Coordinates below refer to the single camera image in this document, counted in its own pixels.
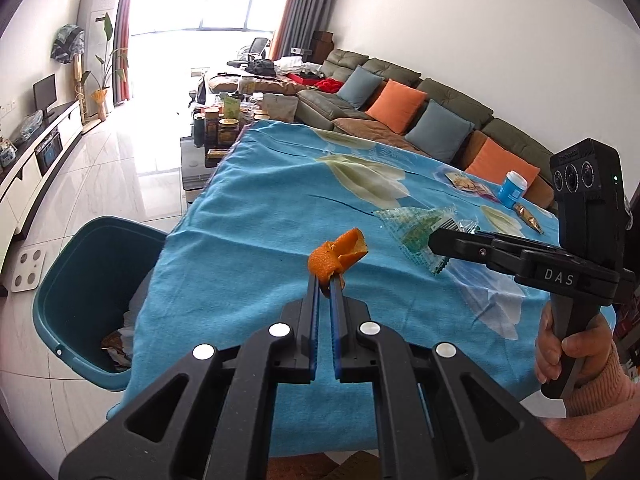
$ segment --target blue pillow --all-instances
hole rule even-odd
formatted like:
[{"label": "blue pillow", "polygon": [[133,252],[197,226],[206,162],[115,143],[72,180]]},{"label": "blue pillow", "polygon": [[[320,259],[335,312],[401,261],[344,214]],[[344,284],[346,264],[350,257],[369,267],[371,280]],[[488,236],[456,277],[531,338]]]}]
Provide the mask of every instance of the blue pillow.
[{"label": "blue pillow", "polygon": [[436,160],[449,164],[474,124],[447,110],[433,99],[404,138]]},{"label": "blue pillow", "polygon": [[358,65],[336,95],[359,110],[384,80],[382,76],[372,74]]}]

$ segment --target human hand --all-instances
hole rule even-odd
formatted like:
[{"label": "human hand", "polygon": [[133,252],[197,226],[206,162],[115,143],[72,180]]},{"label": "human hand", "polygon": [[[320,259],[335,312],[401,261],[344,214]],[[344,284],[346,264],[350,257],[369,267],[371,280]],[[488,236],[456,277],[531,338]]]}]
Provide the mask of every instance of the human hand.
[{"label": "human hand", "polygon": [[613,336],[605,317],[598,314],[587,330],[566,337],[562,342],[554,335],[553,325],[551,303],[547,303],[542,310],[536,338],[535,368],[538,380],[544,384],[560,376],[562,351],[569,357],[585,358],[578,374],[578,386],[595,379],[604,370],[611,352]]}]

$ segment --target computer monitor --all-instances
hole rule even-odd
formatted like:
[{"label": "computer monitor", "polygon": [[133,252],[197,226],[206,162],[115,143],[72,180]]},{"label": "computer monitor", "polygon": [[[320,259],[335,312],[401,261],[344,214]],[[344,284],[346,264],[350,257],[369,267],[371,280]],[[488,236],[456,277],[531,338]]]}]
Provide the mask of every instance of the computer monitor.
[{"label": "computer monitor", "polygon": [[47,111],[47,108],[58,100],[55,74],[51,74],[33,85],[33,98],[36,101],[36,110],[42,110],[42,116],[45,120],[53,115],[53,112]]}]

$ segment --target silver screw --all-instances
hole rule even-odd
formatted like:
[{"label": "silver screw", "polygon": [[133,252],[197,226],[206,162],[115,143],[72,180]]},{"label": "silver screw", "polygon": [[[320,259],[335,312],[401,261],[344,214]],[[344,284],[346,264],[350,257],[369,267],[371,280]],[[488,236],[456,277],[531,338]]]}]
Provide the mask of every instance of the silver screw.
[{"label": "silver screw", "polygon": [[200,361],[204,361],[213,357],[213,354],[216,353],[216,349],[211,345],[203,344],[198,345],[193,349],[193,356]]},{"label": "silver screw", "polygon": [[436,346],[436,354],[440,357],[453,357],[456,354],[456,347],[451,343],[440,343]]},{"label": "silver screw", "polygon": [[274,337],[284,337],[289,332],[291,332],[291,328],[286,323],[276,323],[269,327],[269,333]]},{"label": "silver screw", "polygon": [[365,321],[360,325],[360,331],[364,335],[376,335],[380,332],[380,325],[378,323],[374,323],[373,321]]}]

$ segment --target trash can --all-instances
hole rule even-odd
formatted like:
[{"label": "trash can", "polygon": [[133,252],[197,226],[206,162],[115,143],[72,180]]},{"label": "trash can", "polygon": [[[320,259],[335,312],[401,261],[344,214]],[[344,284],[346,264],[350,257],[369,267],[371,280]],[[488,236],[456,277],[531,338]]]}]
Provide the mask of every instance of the trash can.
[{"label": "trash can", "polygon": [[44,344],[73,371],[101,388],[124,390],[130,370],[118,372],[101,340],[122,327],[129,300],[153,269],[166,234],[122,218],[85,224],[62,249],[33,302],[33,323]]}]

